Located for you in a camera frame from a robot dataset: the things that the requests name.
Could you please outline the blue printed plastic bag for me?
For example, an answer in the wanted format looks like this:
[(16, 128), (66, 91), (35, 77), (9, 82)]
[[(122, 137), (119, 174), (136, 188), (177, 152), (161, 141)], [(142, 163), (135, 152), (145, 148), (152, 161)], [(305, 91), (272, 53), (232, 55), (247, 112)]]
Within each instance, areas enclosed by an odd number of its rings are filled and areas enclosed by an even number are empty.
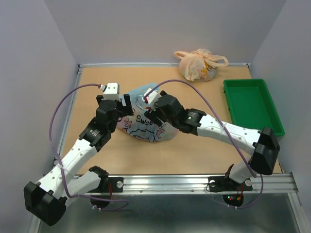
[(146, 91), (155, 86), (156, 83), (150, 83), (128, 93), (133, 109), (133, 115), (123, 117), (117, 123), (118, 129), (124, 131), (135, 139), (147, 142), (170, 140), (177, 135), (177, 129), (170, 124), (163, 123), (161, 126), (157, 126), (144, 115), (148, 110), (149, 105), (143, 102), (142, 97)]

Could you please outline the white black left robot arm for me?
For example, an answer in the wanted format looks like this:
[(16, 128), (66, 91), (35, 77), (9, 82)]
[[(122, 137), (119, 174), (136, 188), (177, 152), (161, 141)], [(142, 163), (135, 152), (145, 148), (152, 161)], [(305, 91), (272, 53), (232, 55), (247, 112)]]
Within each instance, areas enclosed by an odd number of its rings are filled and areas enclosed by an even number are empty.
[(100, 211), (113, 201), (113, 185), (102, 168), (93, 166), (80, 178), (74, 178), (82, 165), (111, 139), (119, 119), (134, 114), (128, 94), (115, 100), (97, 96), (97, 101), (95, 117), (66, 156), (39, 181), (28, 182), (24, 187), (26, 209), (49, 226), (62, 218), (74, 198), (92, 199), (96, 202), (94, 208)]

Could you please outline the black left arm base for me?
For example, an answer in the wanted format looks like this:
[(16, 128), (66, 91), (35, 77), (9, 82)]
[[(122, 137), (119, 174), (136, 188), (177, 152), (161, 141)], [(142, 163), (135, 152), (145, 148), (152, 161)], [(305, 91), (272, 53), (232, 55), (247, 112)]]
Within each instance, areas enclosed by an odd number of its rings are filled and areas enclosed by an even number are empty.
[[(109, 199), (113, 198), (113, 193), (122, 193), (123, 192), (123, 177), (108, 177), (103, 181), (100, 181), (100, 184), (97, 188), (91, 190), (91, 193), (103, 193), (98, 198), (100, 199)], [(90, 203), (93, 207), (98, 209), (107, 209), (110, 201), (101, 201), (101, 200), (90, 200)]]

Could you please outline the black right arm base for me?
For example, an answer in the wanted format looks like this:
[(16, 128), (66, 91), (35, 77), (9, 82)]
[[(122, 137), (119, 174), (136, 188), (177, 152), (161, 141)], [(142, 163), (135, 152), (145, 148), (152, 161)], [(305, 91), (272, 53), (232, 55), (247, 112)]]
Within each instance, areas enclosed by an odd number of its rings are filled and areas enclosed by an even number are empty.
[(212, 193), (223, 192), (223, 200), (229, 207), (240, 208), (244, 202), (244, 192), (252, 191), (250, 179), (243, 183), (237, 183), (225, 176), (213, 176), (208, 178), (206, 191)]

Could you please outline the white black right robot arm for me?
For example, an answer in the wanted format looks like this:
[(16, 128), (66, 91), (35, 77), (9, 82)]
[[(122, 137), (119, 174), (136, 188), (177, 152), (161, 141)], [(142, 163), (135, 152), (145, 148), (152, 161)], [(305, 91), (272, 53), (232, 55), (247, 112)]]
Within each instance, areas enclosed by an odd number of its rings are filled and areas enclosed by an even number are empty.
[(147, 104), (144, 115), (157, 126), (169, 123), (183, 133), (217, 139), (249, 155), (229, 167), (224, 176), (226, 188), (235, 189), (256, 174), (273, 173), (280, 145), (272, 129), (265, 127), (260, 131), (219, 121), (203, 111), (185, 109), (176, 97), (164, 91), (148, 89), (141, 99)]

